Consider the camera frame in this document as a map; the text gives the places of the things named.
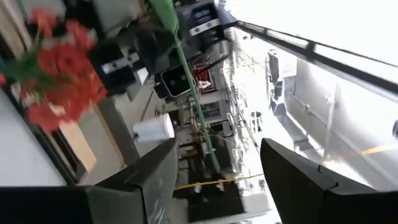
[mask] yellow line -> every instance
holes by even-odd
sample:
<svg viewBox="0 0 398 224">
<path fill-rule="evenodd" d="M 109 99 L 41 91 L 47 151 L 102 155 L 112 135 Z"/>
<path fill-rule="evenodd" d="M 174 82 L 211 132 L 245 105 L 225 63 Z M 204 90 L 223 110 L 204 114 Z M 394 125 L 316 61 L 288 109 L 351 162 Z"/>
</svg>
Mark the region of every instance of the yellow line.
<svg viewBox="0 0 398 224">
<path fill-rule="evenodd" d="M 354 156 L 368 156 L 371 154 L 376 154 L 376 153 L 380 153 L 380 152 L 385 152 L 385 151 L 389 151 L 389 150 L 397 150 L 398 149 L 398 145 L 396 144 L 392 144 L 392 145 L 383 145 L 383 146 L 376 146 L 370 149 L 367 149 L 365 151 L 361 151 L 360 153 L 354 153 L 354 154 L 348 154 L 345 156 L 339 156 L 339 157 L 334 157 L 331 159 L 327 159 L 324 160 L 323 162 L 330 162 L 330 161 L 338 161 L 338 160 L 342 160 L 342 159 L 346 159 L 349 157 L 354 157 Z M 181 189 L 187 189 L 190 187 L 194 187 L 196 185 L 209 185 L 209 184 L 219 184 L 219 183 L 224 183 L 224 182 L 232 182 L 235 180 L 244 180 L 244 179 L 250 179 L 253 177 L 259 177 L 261 175 L 264 174 L 256 174 L 256 175 L 252 175 L 249 177 L 240 177 L 240 178 L 233 178 L 233 179 L 227 179 L 227 180 L 217 180 L 217 181 L 211 181 L 211 182 L 197 182 L 194 184 L 187 184 L 187 185 L 183 185 L 183 186 L 179 186 L 177 188 L 175 188 L 175 190 L 181 190 Z"/>
</svg>

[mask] white container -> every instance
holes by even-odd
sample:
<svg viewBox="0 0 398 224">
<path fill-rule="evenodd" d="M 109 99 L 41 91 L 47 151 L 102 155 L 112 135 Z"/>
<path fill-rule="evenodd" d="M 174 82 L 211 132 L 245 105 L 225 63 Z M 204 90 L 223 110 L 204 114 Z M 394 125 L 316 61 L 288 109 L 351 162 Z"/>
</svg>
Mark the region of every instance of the white container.
<svg viewBox="0 0 398 224">
<path fill-rule="evenodd" d="M 174 138 L 174 128 L 169 114 L 162 114 L 132 127 L 138 142 L 153 142 Z"/>
</svg>

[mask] wall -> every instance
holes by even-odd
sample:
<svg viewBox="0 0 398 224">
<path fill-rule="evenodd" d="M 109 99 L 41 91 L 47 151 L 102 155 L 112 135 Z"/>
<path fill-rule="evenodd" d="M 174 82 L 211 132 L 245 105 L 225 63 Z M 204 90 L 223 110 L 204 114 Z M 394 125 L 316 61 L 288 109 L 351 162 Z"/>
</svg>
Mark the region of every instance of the wall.
<svg viewBox="0 0 398 224">
<path fill-rule="evenodd" d="M 121 95 L 114 98 L 115 105 L 123 117 L 123 120 L 131 134 L 133 133 L 132 127 L 134 124 L 141 121 L 141 117 L 143 117 L 143 120 L 154 118 L 155 109 L 158 108 L 161 110 L 162 106 L 164 105 L 164 100 L 159 99 L 155 93 L 150 98 L 152 90 L 152 85 L 144 85 L 139 90 L 139 93 L 132 102 L 129 101 L 127 95 Z M 136 147 L 140 156 L 147 154 L 158 145 L 159 142 L 134 142 L 134 146 Z"/>
<path fill-rule="evenodd" d="M 236 143 L 235 143 L 235 138 L 234 138 L 234 136 L 224 138 L 224 140 L 226 141 L 226 147 L 227 147 L 228 149 L 234 149 L 234 148 L 236 148 Z"/>
<path fill-rule="evenodd" d="M 180 129 L 177 133 L 177 140 L 179 144 L 188 144 L 195 141 L 195 138 L 192 136 L 192 128 L 183 128 Z"/>
<path fill-rule="evenodd" d="M 123 160 L 111 143 L 99 117 L 94 111 L 85 113 L 79 127 L 93 151 L 97 163 L 83 184 L 97 184 L 121 170 Z"/>
<path fill-rule="evenodd" d="M 221 44 L 215 45 L 213 47 L 213 50 L 210 53 L 210 60 L 212 62 L 214 62 L 215 60 L 218 60 L 221 55 L 220 55 L 220 48 L 223 47 Z M 211 72 L 211 76 L 213 78 L 213 81 L 217 87 L 217 90 L 222 90 L 226 88 L 225 85 L 225 79 L 223 77 L 223 74 L 220 72 L 220 70 L 223 69 L 223 63 L 219 63 L 218 65 L 214 66 L 210 72 Z"/>
<path fill-rule="evenodd" d="M 210 119 L 210 120 L 206 120 L 207 123 L 215 123 L 215 122 L 219 122 L 219 121 L 223 121 L 225 119 L 227 119 L 226 114 L 229 113 L 229 109 L 228 109 L 228 105 L 225 99 L 225 95 L 226 92 L 225 90 L 218 90 L 216 92 L 213 93 L 207 93 L 204 94 L 200 97 L 200 104 L 201 105 L 205 105 L 208 103 L 214 103 L 214 102 L 218 102 L 218 105 L 220 107 L 220 114 L 221 117 L 217 118 L 217 119 Z M 184 110 L 183 114 L 181 115 L 184 120 L 184 123 L 189 121 L 189 118 L 191 117 L 191 112 L 190 110 Z"/>
<path fill-rule="evenodd" d="M 46 9 L 50 9 L 56 14 L 63 14 L 65 11 L 65 6 L 62 2 L 62 0 L 18 0 L 21 3 L 21 6 L 23 7 L 24 12 L 26 12 L 28 15 L 30 15 L 30 12 L 33 8 L 36 7 L 44 7 Z M 18 1 L 10 1 L 17 6 Z"/>
<path fill-rule="evenodd" d="M 212 220 L 206 220 L 201 222 L 195 222 L 194 224 L 226 224 L 235 223 L 244 220 L 250 220 L 255 217 L 261 217 L 266 215 L 270 208 L 268 206 L 267 197 L 264 194 L 250 195 L 242 197 L 242 203 L 244 205 L 246 213 L 233 215 L 224 218 L 215 218 Z"/>
<path fill-rule="evenodd" d="M 65 185 L 41 145 L 0 91 L 0 185 Z"/>
<path fill-rule="evenodd" d="M 299 62 L 293 93 L 287 95 L 289 113 L 304 127 L 316 142 L 326 143 L 329 102 L 338 81 L 336 107 L 331 134 L 325 152 L 331 156 L 346 156 L 372 147 L 397 144 L 392 137 L 392 125 L 398 105 L 370 91 L 313 65 Z M 360 176 L 379 190 L 392 190 L 398 186 L 395 151 L 345 159 Z"/>
</svg>

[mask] red flower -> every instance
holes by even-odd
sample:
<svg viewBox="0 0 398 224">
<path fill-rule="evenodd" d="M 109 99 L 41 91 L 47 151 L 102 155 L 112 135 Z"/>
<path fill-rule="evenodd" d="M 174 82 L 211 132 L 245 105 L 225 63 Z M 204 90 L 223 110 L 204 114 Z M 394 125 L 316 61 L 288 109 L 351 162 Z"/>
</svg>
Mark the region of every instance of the red flower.
<svg viewBox="0 0 398 224">
<path fill-rule="evenodd" d="M 62 117 L 57 116 L 46 102 L 30 106 L 28 117 L 30 122 L 48 132 L 56 130 L 62 120 Z"/>
<path fill-rule="evenodd" d="M 51 51 L 56 55 L 54 59 L 59 71 L 72 77 L 84 72 L 90 64 L 86 55 L 78 51 L 72 44 L 57 44 Z"/>
<path fill-rule="evenodd" d="M 56 51 L 40 50 L 37 54 L 37 63 L 46 74 L 58 75 L 60 70 L 57 67 L 56 58 Z"/>
<path fill-rule="evenodd" d="M 101 87 L 99 90 L 98 90 L 98 92 L 97 92 L 97 94 L 95 95 L 95 97 L 93 98 L 93 101 L 95 102 L 95 103 L 98 103 L 100 100 L 102 100 L 103 98 L 106 98 L 106 94 L 108 94 L 108 91 L 106 91 L 106 88 L 105 87 Z"/>
<path fill-rule="evenodd" d="M 35 8 L 32 10 L 31 21 L 37 24 L 39 31 L 45 37 L 52 37 L 52 28 L 57 24 L 57 18 L 52 12 L 43 8 Z"/>
<path fill-rule="evenodd" d="M 0 73 L 0 86 L 3 86 L 6 84 L 6 78 L 2 73 Z"/>
<path fill-rule="evenodd" d="M 37 81 L 33 78 L 21 83 L 21 98 L 25 99 L 30 93 L 34 92 L 37 88 Z"/>
<path fill-rule="evenodd" d="M 45 100 L 54 105 L 61 105 L 65 101 L 65 95 L 68 90 L 64 87 L 58 86 L 58 88 L 49 88 L 43 92 Z"/>
<path fill-rule="evenodd" d="M 83 114 L 89 107 L 86 102 L 83 101 L 66 101 L 63 105 L 65 110 L 65 117 L 69 121 L 78 121 Z"/>
<path fill-rule="evenodd" d="M 67 21 L 67 30 L 73 35 L 75 45 L 82 50 L 89 50 L 94 46 L 94 40 L 88 38 L 88 29 L 76 20 Z"/>
</svg>

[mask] green pole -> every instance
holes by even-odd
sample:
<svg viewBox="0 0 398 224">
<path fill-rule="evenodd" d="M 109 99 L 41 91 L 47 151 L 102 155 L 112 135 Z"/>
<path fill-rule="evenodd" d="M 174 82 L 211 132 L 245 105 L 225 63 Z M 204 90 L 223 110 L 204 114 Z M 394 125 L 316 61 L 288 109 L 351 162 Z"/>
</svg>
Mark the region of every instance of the green pole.
<svg viewBox="0 0 398 224">
<path fill-rule="evenodd" d="M 218 160 L 216 155 L 213 152 L 213 146 L 211 145 L 210 136 L 206 129 L 205 118 L 203 117 L 203 112 L 200 107 L 199 97 L 197 94 L 197 89 L 193 84 L 193 77 L 191 71 L 189 69 L 187 59 L 185 58 L 184 51 L 181 46 L 181 41 L 178 37 L 178 27 L 179 21 L 177 17 L 177 13 L 175 12 L 175 8 L 173 2 L 171 0 L 149 0 L 151 6 L 154 8 L 156 14 L 159 16 L 162 21 L 163 26 L 171 31 L 174 36 L 175 47 L 177 48 L 178 57 L 180 58 L 181 64 L 184 67 L 185 74 L 187 76 L 187 80 L 189 82 L 193 99 L 195 100 L 195 104 L 197 107 L 197 112 L 199 115 L 199 122 L 203 128 L 203 134 L 205 135 L 206 145 L 208 148 L 208 152 L 210 153 L 211 160 L 213 161 L 213 165 L 217 172 L 220 171 L 220 165 L 218 164 Z"/>
<path fill-rule="evenodd" d="M 177 48 L 178 57 L 180 58 L 182 66 L 184 67 L 184 71 L 185 71 L 185 74 L 187 76 L 187 80 L 188 80 L 189 86 L 191 88 L 192 96 L 193 96 L 193 99 L 195 100 L 195 105 L 196 105 L 198 116 L 199 116 L 199 122 L 201 124 L 202 130 L 203 130 L 203 134 L 205 135 L 208 152 L 210 153 L 211 160 L 213 161 L 213 165 L 214 165 L 216 171 L 219 172 L 220 171 L 220 165 L 218 164 L 218 160 L 217 160 L 216 155 L 214 154 L 214 151 L 213 151 L 213 145 L 211 144 L 209 132 L 207 131 L 207 128 L 206 128 L 205 118 L 203 117 L 203 112 L 201 110 L 197 89 L 195 87 L 195 84 L 193 83 L 193 77 L 192 77 L 192 74 L 191 74 L 191 70 L 189 69 L 189 66 L 188 66 L 188 63 L 187 63 L 187 59 L 185 58 L 184 51 L 183 51 L 183 49 L 181 47 L 181 41 L 178 38 L 178 36 L 176 36 L 176 35 L 174 36 L 174 41 L 175 41 L 175 47 Z"/>
</svg>

